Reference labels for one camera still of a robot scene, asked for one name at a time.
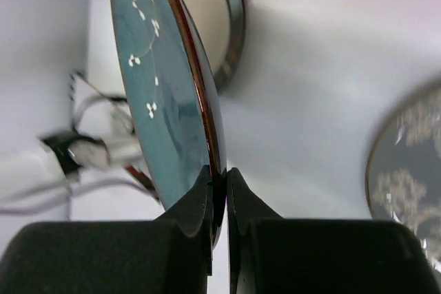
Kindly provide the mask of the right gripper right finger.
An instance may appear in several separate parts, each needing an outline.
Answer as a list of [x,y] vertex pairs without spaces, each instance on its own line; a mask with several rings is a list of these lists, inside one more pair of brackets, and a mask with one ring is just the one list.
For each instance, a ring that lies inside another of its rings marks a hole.
[[392,221],[284,218],[227,173],[231,293],[439,293],[417,238]]

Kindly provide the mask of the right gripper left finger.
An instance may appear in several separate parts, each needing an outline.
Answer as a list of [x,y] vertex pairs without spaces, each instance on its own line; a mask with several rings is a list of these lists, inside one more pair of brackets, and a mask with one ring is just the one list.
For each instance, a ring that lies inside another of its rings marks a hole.
[[212,270],[212,186],[194,186],[155,220],[38,222],[1,259],[2,293],[205,293]]

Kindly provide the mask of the large teal plate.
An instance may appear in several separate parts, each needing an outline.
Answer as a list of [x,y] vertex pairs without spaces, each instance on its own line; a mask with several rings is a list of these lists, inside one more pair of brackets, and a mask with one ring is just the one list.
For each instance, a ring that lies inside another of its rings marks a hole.
[[212,71],[183,0],[110,0],[127,101],[143,157],[164,208],[207,168],[214,197],[212,240],[225,208],[226,156]]

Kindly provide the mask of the striped rim plate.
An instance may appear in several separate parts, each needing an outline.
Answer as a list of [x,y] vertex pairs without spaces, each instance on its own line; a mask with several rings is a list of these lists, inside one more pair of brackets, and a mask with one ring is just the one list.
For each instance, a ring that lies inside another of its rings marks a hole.
[[240,63],[246,36],[245,0],[184,0],[202,40],[219,93]]

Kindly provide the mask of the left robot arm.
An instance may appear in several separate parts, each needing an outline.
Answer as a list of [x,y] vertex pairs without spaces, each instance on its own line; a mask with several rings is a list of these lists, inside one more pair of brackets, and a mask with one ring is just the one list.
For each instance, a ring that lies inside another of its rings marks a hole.
[[1,201],[14,201],[67,183],[81,169],[126,167],[143,153],[133,135],[93,137],[61,130],[25,149],[1,154]]

